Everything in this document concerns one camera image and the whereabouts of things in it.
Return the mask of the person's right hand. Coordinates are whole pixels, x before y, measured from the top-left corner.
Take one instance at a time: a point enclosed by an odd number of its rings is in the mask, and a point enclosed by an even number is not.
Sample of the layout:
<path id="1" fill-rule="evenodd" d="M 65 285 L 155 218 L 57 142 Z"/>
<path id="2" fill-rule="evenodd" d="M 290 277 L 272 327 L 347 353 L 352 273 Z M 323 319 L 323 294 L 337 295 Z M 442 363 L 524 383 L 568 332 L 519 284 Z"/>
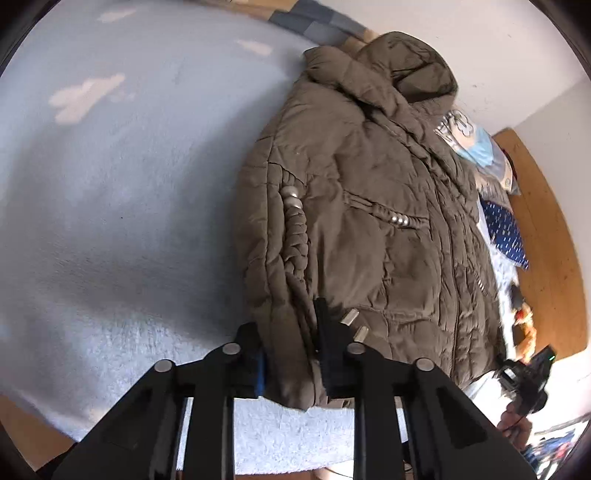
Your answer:
<path id="1" fill-rule="evenodd" d="M 519 415 L 517 410 L 517 403 L 515 401 L 510 402 L 501 415 L 497 429 L 518 451 L 524 451 L 528 445 L 533 426 L 529 419 L 526 416 Z"/>

